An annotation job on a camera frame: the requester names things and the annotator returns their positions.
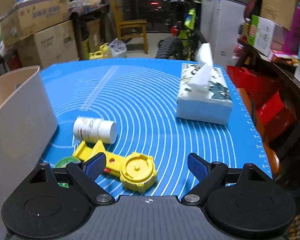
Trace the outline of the green round tin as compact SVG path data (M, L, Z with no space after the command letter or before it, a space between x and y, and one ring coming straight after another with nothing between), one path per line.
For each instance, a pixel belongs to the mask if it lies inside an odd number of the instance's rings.
M72 156L68 156L68 157L65 157L65 158L59 160L55 164L55 168L64 168L64 167L66 167L66 165L68 163L76 162L76 161L80 161L80 160L78 158L75 158L75 157L72 157ZM66 188L69 187L68 183L58 183L58 185L61 186L61 187L66 187Z

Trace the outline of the white pill bottle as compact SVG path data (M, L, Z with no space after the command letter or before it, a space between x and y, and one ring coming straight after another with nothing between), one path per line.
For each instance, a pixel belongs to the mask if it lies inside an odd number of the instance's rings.
M73 134L77 140L104 144L113 144L117 138L116 122L100 118L78 117L73 126Z

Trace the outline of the yellow plastic tool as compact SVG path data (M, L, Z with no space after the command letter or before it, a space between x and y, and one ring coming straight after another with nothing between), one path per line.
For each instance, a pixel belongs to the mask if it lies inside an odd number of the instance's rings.
M119 178L125 188L144 193L157 182L158 173L152 156L133 152L123 157L106 151L101 140L94 147L89 147L82 141L72 156L85 163L98 153L106 155L104 172Z

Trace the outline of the beige plastic storage bin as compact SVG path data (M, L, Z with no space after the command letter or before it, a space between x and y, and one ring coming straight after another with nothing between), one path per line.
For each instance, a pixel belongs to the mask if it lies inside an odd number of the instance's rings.
M0 239L5 200L33 170L57 129L39 66L0 76Z

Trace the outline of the white tissue box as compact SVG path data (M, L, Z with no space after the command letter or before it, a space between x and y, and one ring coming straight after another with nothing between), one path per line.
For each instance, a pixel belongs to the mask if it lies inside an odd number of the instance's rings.
M209 43L201 44L197 63L183 63L176 117L226 125L233 103L222 69L213 66Z

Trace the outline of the red gift bags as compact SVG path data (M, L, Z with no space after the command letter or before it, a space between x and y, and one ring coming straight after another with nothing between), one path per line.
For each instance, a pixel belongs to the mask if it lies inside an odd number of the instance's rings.
M284 96L278 79L244 68L227 66L227 74L237 88L242 88L256 106L262 135L271 142L296 121L289 99Z

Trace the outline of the blue silicone mat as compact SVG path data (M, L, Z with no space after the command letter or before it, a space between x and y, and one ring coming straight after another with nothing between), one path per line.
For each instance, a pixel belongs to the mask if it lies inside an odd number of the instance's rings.
M41 161L55 165L72 155L79 144L74 122L86 116L116 122L117 139L107 150L154 158L158 181L148 196L182 197L196 185L187 168L191 152L230 168L253 163L271 174L262 139L231 81L234 105L226 126L176 118L181 67L180 61L127 58L74 61L43 70L58 127Z

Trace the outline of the white plastic bag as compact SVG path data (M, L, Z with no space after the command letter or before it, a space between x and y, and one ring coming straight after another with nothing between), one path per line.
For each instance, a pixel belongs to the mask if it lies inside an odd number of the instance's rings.
M127 46L125 42L119 40L118 38L110 42L109 50L113 58L126 58L127 57Z

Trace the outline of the lower cardboard box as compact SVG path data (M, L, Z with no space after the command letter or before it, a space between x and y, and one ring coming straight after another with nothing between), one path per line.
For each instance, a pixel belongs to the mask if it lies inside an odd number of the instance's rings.
M45 69L53 64L79 59L71 21L54 25L23 39L18 43L17 50L24 67L40 66Z

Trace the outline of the cardboard box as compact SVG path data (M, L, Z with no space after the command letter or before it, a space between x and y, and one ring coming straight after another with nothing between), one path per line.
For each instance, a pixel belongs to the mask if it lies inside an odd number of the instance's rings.
M45 69L53 64L79 59L71 21L54 25L23 39L18 43L17 50L24 67L40 66Z
M68 19L66 0L0 0L0 37L5 46Z

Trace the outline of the green kids bicycle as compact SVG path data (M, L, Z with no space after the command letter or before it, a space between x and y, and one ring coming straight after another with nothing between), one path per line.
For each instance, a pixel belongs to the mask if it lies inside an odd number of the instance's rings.
M194 61L199 46L207 42L200 31L201 4L194 0L167 0L172 36L160 40L157 59Z

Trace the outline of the green white product box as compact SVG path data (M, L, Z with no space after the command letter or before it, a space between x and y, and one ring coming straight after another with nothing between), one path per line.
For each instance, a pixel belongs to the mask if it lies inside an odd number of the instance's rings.
M271 20L252 15L248 44L268 56L273 41L275 26L276 24Z

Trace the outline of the wooden chair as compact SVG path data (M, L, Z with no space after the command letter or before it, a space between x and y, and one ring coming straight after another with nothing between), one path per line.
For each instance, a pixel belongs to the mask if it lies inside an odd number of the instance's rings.
M147 42L147 33L146 33L147 21L146 20L124 21L118 0L110 0L110 7L114 15L117 38L121 41L137 38L137 37L143 38L144 53L148 54L148 42ZM137 32L123 35L122 30L124 29L136 29Z

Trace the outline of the white freezer cabinet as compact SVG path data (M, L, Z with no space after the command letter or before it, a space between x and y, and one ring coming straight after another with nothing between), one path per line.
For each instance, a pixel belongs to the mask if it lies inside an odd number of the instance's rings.
M244 23L247 0L202 0L200 32L210 43L214 64L226 68Z

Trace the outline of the upper cardboard box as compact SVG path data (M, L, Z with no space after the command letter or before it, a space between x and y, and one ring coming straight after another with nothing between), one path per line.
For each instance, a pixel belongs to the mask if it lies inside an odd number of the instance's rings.
M68 19L66 0L0 0L0 37L5 46Z

